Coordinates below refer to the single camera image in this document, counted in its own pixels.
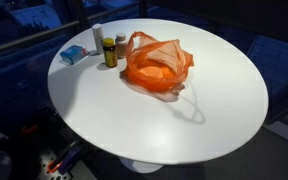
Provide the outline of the black and yellow bottle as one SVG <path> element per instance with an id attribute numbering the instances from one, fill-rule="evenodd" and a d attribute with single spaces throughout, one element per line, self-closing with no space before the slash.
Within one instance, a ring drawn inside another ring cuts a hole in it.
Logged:
<path id="1" fill-rule="evenodd" d="M 117 54 L 114 40 L 112 38 L 104 38 L 102 43 L 106 66 L 110 68 L 116 67 Z"/>

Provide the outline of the metal railing bar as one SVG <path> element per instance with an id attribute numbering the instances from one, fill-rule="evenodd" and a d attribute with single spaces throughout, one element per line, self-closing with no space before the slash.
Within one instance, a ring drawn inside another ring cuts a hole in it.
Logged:
<path id="1" fill-rule="evenodd" d="M 39 33 L 35 33 L 33 35 L 30 35 L 30 36 L 26 36 L 26 37 L 20 38 L 18 40 L 11 41 L 9 43 L 0 45 L 0 52 L 4 51 L 6 49 L 19 47 L 19 46 L 21 46 L 23 44 L 32 43 L 33 41 L 36 41 L 38 39 L 51 36 L 53 34 L 56 34 L 56 33 L 61 32 L 61 31 L 65 31 L 67 29 L 80 27 L 82 30 L 85 30 L 89 26 L 89 23 L 90 23 L 91 20 L 94 20 L 94 19 L 97 19 L 97 18 L 100 18 L 100 17 L 104 17 L 104 16 L 109 16 L 109 15 L 111 15 L 113 13 L 117 13 L 119 11 L 123 11 L 123 10 L 126 10 L 128 8 L 133 8 L 135 6 L 139 7 L 139 15 L 141 17 L 146 17 L 147 16 L 147 0 L 137 0 L 137 1 L 133 2 L 133 3 L 128 4 L 128 5 L 125 5 L 125 6 L 113 9 L 113 10 L 101 12 L 101 13 L 98 13 L 98 14 L 95 14 L 95 15 L 91 15 L 91 16 L 82 15 L 76 21 L 72 21 L 72 22 L 69 22 L 69 23 L 64 24 L 62 26 L 56 27 L 54 29 L 45 30 L 45 31 L 42 31 L 42 32 L 39 32 Z"/>

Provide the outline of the brown bottle white cap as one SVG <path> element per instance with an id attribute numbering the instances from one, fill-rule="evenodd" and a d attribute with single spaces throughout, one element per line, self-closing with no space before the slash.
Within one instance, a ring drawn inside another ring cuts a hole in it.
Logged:
<path id="1" fill-rule="evenodd" d="M 116 44 L 117 57 L 119 59 L 125 58 L 126 57 L 126 46 L 127 46 L 126 34 L 123 32 L 117 33 L 116 39 L 115 39 L 115 44 Z"/>

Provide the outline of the orange handled tool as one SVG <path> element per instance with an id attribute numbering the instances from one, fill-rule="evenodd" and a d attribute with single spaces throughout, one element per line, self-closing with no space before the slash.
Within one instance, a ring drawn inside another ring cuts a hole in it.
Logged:
<path id="1" fill-rule="evenodd" d="M 66 156 L 66 154 L 76 145 L 75 142 L 70 143 L 67 145 L 60 153 L 59 155 L 52 160 L 48 165 L 47 165 L 47 172 L 48 173 L 54 173 L 62 164 L 63 158 Z"/>

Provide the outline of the blue tissue pack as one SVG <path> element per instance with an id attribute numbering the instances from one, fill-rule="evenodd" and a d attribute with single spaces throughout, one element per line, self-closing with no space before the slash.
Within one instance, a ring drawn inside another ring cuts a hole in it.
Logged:
<path id="1" fill-rule="evenodd" d="M 83 59 L 88 54 L 88 51 L 83 46 L 72 45 L 60 53 L 62 60 L 70 65 L 75 64 Z"/>

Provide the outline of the purple clamp tool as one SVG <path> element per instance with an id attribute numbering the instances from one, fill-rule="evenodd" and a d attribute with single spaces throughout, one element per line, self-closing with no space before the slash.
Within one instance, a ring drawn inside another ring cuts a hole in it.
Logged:
<path id="1" fill-rule="evenodd" d="M 61 165 L 58 168 L 60 174 L 65 174 L 80 159 L 82 147 L 80 145 L 72 147 L 64 156 Z"/>

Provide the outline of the white round table base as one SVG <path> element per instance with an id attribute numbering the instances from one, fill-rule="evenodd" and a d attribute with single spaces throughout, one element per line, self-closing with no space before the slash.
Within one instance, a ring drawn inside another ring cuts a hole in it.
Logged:
<path id="1" fill-rule="evenodd" d="M 123 157 L 120 157 L 119 160 L 125 167 L 136 173 L 142 173 L 142 174 L 153 173 L 162 168 L 162 165 L 160 164 L 144 163 Z"/>

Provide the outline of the tall white bottle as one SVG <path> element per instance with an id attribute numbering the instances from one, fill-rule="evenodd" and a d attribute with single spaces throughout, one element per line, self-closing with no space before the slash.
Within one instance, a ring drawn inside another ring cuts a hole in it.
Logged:
<path id="1" fill-rule="evenodd" d="M 103 31 L 102 31 L 102 25 L 101 24 L 94 24 L 92 26 L 92 32 L 94 37 L 94 42 L 96 46 L 96 50 L 98 54 L 103 53 L 103 47 L 102 47 L 102 40 L 103 40 Z"/>

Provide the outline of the orange plastic bag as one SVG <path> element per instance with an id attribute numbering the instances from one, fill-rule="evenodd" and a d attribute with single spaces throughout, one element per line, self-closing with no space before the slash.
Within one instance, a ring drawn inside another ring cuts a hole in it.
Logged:
<path id="1" fill-rule="evenodd" d="M 126 46 L 123 74 L 149 91 L 164 92 L 185 82 L 193 66 L 193 55 L 181 48 L 179 39 L 158 41 L 136 31 Z"/>

